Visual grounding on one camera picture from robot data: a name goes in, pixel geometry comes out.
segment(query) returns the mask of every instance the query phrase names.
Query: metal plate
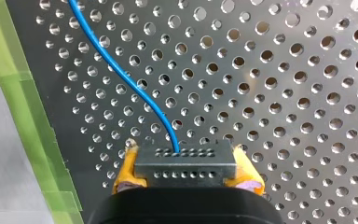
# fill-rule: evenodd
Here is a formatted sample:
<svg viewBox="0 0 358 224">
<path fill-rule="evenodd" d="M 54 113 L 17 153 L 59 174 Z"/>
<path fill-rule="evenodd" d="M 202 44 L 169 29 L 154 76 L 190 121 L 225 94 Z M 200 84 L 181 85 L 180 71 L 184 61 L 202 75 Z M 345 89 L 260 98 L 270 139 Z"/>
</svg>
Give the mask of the metal plate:
<svg viewBox="0 0 358 224">
<path fill-rule="evenodd" d="M 124 141 L 166 133 L 64 1 L 7 2 L 87 217 Z M 80 5 L 179 139 L 247 150 L 286 223 L 358 223 L 358 0 Z"/>
<path fill-rule="evenodd" d="M 226 141 L 182 145 L 173 153 L 167 143 L 144 144 L 135 163 L 135 176 L 150 187 L 224 187 L 225 179 L 235 178 L 236 162 Z"/>
</svg>

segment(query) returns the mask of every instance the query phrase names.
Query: wire insulation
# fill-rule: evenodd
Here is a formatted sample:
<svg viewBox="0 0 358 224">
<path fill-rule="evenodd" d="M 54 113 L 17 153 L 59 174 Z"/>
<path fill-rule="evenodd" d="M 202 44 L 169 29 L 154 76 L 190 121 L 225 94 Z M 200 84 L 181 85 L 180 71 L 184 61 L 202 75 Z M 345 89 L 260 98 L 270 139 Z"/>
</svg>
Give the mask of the wire insulation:
<svg viewBox="0 0 358 224">
<path fill-rule="evenodd" d="M 164 125 L 165 129 L 168 132 L 168 135 L 171 138 L 172 141 L 172 147 L 175 152 L 180 152 L 178 140 L 175 134 L 175 131 L 170 123 L 170 121 L 165 117 L 164 113 L 161 111 L 161 109 L 158 107 L 156 102 L 153 101 L 150 96 L 147 95 L 147 93 L 141 89 L 138 88 L 137 84 L 135 83 L 132 78 L 127 76 L 126 72 L 118 65 L 118 63 L 110 56 L 110 54 L 107 52 L 106 49 L 104 49 L 97 38 L 97 36 L 94 34 L 94 32 L 91 30 L 89 24 L 87 23 L 86 19 L 84 18 L 83 14 L 81 13 L 80 9 L 77 7 L 76 0 L 68 0 L 69 5 L 71 6 L 72 11 L 74 12 L 74 15 L 77 19 L 77 21 L 80 24 L 80 27 L 83 29 L 83 32 L 88 37 L 89 41 L 92 43 L 94 48 L 97 49 L 97 51 L 101 54 L 101 56 L 104 58 L 104 60 L 113 68 L 113 70 L 139 95 L 144 99 L 144 101 L 152 107 L 158 118 L 161 120 L 162 124 Z"/>
</svg>

